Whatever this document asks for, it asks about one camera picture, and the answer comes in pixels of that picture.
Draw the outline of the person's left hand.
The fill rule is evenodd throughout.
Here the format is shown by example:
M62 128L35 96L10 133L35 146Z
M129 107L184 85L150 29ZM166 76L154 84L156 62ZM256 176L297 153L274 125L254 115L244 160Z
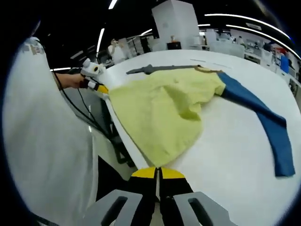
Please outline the person's left hand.
M67 74L67 87L74 89L86 89L88 80L82 74Z

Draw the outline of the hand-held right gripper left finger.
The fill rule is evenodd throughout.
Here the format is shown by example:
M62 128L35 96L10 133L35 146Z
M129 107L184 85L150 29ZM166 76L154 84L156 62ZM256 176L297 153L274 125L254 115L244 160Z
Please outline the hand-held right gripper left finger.
M115 189L91 205L83 226L148 226L156 202L157 169L134 172L123 190Z

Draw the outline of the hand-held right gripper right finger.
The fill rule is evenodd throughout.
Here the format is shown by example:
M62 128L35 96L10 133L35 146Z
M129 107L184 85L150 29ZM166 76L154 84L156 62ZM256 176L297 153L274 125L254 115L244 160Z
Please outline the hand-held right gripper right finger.
M229 212L202 192L194 192L185 176L159 169L160 213L166 226L234 226Z

